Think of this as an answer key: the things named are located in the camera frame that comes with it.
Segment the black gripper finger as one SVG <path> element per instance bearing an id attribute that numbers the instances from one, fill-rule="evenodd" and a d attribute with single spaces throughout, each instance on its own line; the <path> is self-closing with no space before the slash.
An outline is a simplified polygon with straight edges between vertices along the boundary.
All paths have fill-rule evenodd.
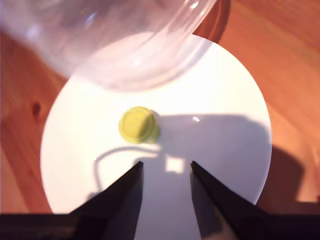
<path id="1" fill-rule="evenodd" d="M 139 161 L 104 191 L 70 213 L 78 217 L 73 240 L 133 240 L 143 198 Z"/>
<path id="2" fill-rule="evenodd" d="M 202 240 L 269 240 L 268 216 L 196 161 L 190 164 L 191 198 Z"/>

